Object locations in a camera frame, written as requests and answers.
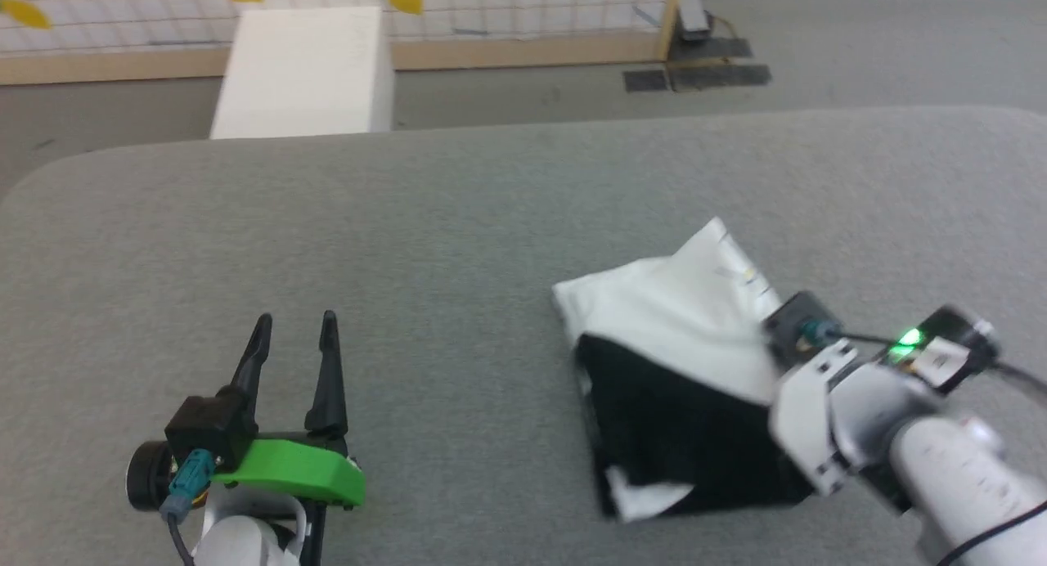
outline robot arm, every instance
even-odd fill
[[[259,317],[232,381],[191,395],[128,466],[127,494],[160,511],[185,566],[316,566],[328,506],[363,503],[364,478],[349,457],[338,322],[324,314],[320,371],[305,431],[259,433],[254,422],[272,317]],[[178,525],[205,504],[200,542],[187,550]]]
[[[943,308],[905,343],[878,339],[886,348],[866,361],[811,294],[765,324],[789,368],[771,432],[820,494],[856,475],[896,510],[916,512],[929,564],[1047,563],[1047,486],[1007,467],[999,436],[945,401],[996,364],[990,324]]]

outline black cable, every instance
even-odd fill
[[[971,538],[964,543],[954,547],[953,550],[951,550],[941,560],[939,560],[935,566],[949,566],[953,562],[957,562],[957,560],[961,556],[974,549],[975,546],[977,546],[978,544],[985,543],[988,540],[1006,531],[1006,529],[1010,529],[1011,527],[1017,527],[1018,525],[1025,523],[1026,521],[1040,515],[1044,511],[1047,511],[1047,501],[1038,504],[1033,508],[1029,510],[1027,513],[1023,513],[1013,519],[1008,519],[1007,521],[1000,523],[996,527],[984,529],[984,531],[982,531],[981,534],[978,534],[977,536]]]
[[[837,339],[851,339],[851,341],[864,341],[865,343],[879,343],[881,345],[894,346],[897,345],[897,339],[887,339],[883,336],[871,336],[862,334],[845,334],[845,332],[828,332],[828,336],[834,336]]]
[[[1017,365],[1004,364],[1004,362],[994,362],[989,366],[993,372],[1002,377],[1005,382],[1018,390],[1024,391],[1026,395],[1035,395],[1035,402],[1047,406],[1047,382],[1042,377],[1033,375],[1028,369],[1019,368]]]
[[[196,566],[193,554],[190,553],[190,550],[185,547],[185,541],[182,540],[182,533],[178,529],[178,518],[174,515],[168,516],[168,530],[171,531],[171,541],[175,542],[175,549],[178,550],[178,556],[182,559],[182,564],[184,566]]]

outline gray floor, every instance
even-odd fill
[[[1047,111],[1047,0],[705,0],[771,66],[766,88],[622,89],[621,66],[403,73],[403,130],[815,107]],[[0,88],[0,194],[47,161],[205,138],[218,81]]]

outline green led light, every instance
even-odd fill
[[[898,345],[918,345],[921,341],[923,341],[923,334],[919,332],[919,329],[909,329],[906,335],[898,339]]]
[[[894,345],[891,348],[891,354],[894,354],[897,358],[905,358],[907,355],[912,354],[913,350],[916,350],[916,348],[912,345]]]

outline wooden frame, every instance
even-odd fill
[[[665,0],[658,33],[397,42],[393,43],[393,66],[423,70],[663,62],[676,29],[678,5],[680,0]],[[0,85],[216,76],[225,73],[228,56],[228,48],[15,56],[0,59]]]

